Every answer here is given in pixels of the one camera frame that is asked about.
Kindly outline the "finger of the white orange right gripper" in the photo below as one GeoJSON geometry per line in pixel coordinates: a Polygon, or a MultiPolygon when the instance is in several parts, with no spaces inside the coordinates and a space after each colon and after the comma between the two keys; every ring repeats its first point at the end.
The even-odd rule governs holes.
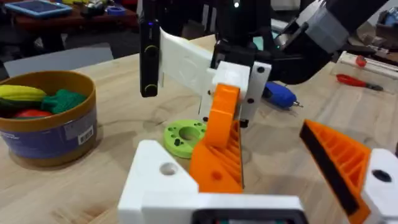
{"type": "Polygon", "coordinates": [[[264,87],[271,74],[272,65],[254,62],[249,67],[221,61],[214,74],[210,90],[214,91],[204,142],[208,146],[226,147],[233,127],[234,111],[238,100],[255,94],[262,97],[264,87]]]}
{"type": "MultiPolygon", "coordinates": [[[[214,93],[214,91],[207,90],[202,94],[198,109],[198,119],[200,121],[208,121],[214,93]]],[[[252,120],[256,114],[260,102],[261,96],[259,94],[255,94],[254,98],[249,95],[243,100],[238,100],[233,118],[239,122],[239,126],[241,128],[247,128],[249,126],[250,120],[252,120]]]]}

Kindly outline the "bare white left gripper left finger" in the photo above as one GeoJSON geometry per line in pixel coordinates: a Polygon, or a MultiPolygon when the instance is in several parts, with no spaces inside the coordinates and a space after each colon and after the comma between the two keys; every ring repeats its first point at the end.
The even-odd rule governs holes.
{"type": "Polygon", "coordinates": [[[120,223],[142,224],[145,194],[198,192],[198,184],[155,140],[139,142],[118,203],[120,223]]]}

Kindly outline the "white orange left gripper right finger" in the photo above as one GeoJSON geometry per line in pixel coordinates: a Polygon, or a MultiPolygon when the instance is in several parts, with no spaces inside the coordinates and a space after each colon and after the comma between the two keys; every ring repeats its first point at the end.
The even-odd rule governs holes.
{"type": "Polygon", "coordinates": [[[300,138],[312,155],[346,223],[397,223],[397,156],[306,119],[300,138]]]}

